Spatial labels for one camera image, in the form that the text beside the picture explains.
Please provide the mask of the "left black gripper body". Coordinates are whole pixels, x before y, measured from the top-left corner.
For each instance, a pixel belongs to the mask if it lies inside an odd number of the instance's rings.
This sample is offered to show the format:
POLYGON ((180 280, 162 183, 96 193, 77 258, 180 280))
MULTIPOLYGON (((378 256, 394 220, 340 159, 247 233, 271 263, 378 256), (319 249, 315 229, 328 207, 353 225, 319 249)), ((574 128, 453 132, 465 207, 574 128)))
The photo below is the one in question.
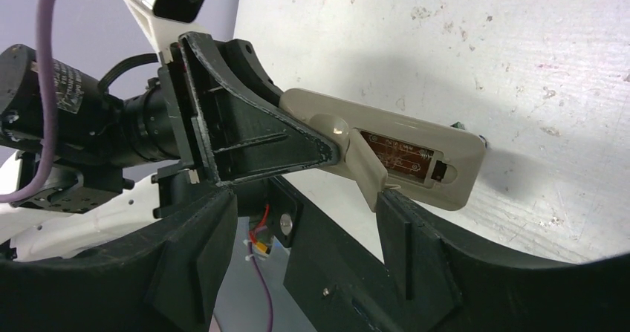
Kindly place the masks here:
POLYGON ((160 206, 153 211, 156 218, 172 215, 177 205, 191 201, 199 189, 218 182, 211 167, 211 152, 200 133, 203 116, 192 98, 189 66, 181 49, 171 49, 170 54, 172 61, 161 65, 158 76, 178 159, 159 168, 152 177, 159 191, 160 206))

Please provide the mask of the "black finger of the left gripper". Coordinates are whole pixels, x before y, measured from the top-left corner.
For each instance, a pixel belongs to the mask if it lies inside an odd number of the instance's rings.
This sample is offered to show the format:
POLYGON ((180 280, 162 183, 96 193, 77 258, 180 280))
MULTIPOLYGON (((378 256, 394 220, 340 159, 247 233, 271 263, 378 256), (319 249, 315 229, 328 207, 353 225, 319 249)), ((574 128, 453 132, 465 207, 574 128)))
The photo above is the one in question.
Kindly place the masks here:
POLYGON ((227 42, 217 41, 216 45, 230 70, 247 88, 270 104, 279 105, 283 91, 263 69, 250 42, 232 39, 227 42))
POLYGON ((340 161, 332 140, 247 88, 223 60, 216 42, 199 32, 178 40, 217 183, 243 183, 340 161))

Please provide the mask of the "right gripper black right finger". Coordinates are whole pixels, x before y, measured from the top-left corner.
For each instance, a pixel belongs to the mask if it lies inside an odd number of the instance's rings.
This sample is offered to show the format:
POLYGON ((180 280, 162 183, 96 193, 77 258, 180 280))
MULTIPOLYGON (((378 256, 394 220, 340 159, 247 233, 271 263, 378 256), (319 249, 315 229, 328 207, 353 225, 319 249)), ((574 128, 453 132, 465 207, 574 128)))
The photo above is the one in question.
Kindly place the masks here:
POLYGON ((629 255, 572 264, 524 253, 398 191, 376 205, 384 264, 421 331, 627 331, 629 255))

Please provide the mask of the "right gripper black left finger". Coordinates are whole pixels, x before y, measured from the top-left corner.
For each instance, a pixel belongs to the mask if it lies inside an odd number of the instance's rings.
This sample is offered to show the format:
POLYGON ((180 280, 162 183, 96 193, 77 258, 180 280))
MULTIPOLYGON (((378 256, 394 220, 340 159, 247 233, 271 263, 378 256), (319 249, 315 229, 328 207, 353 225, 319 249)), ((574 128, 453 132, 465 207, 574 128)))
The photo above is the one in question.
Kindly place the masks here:
POLYGON ((208 331, 236 226, 221 189, 73 258, 19 262, 3 242, 1 329, 208 331))

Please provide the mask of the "beige remote control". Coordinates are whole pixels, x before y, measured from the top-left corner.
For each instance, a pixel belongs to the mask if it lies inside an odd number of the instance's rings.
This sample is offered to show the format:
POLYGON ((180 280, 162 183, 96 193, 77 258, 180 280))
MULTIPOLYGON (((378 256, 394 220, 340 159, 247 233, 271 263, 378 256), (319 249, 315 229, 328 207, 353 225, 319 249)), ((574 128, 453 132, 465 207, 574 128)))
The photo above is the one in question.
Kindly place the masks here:
POLYGON ((388 172, 385 189, 448 211, 467 204, 486 153, 469 131, 301 88, 284 92, 279 107, 337 144, 340 161, 324 171, 354 180, 345 153, 356 128, 388 172))

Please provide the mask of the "beige battery cover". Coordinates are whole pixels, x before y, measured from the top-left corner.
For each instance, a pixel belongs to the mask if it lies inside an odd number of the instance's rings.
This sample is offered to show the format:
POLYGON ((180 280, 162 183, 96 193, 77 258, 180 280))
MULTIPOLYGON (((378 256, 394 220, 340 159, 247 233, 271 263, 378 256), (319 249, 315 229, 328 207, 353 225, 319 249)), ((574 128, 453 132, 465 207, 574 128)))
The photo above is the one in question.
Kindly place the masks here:
POLYGON ((378 195, 386 187, 388 172, 356 128, 353 128, 348 135, 345 164, 356 181, 369 209, 376 212, 378 195))

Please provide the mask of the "blue AAA battery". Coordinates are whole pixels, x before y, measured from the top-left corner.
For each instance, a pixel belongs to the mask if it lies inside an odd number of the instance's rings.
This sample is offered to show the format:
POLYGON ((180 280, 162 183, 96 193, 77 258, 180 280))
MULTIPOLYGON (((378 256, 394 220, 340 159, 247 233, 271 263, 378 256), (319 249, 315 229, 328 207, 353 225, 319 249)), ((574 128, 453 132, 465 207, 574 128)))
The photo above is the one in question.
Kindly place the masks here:
POLYGON ((479 135, 479 139, 480 139, 480 140, 481 140, 481 142, 483 143, 484 148, 486 148, 486 149, 487 149, 487 148, 488 148, 488 146, 489 146, 489 144, 488 144, 488 142, 487 142, 487 139, 486 139, 485 137, 481 136, 481 135, 479 135))

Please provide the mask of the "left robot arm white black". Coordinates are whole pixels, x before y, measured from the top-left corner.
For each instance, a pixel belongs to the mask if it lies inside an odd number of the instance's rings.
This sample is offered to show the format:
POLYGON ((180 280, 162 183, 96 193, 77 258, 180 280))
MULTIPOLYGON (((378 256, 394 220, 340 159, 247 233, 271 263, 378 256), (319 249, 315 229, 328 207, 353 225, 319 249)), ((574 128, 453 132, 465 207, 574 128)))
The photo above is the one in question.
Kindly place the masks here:
POLYGON ((43 187, 1 205, 18 262, 70 258, 222 186, 338 163, 337 145, 279 107, 249 42, 189 32, 95 79, 55 62, 57 142, 43 187))

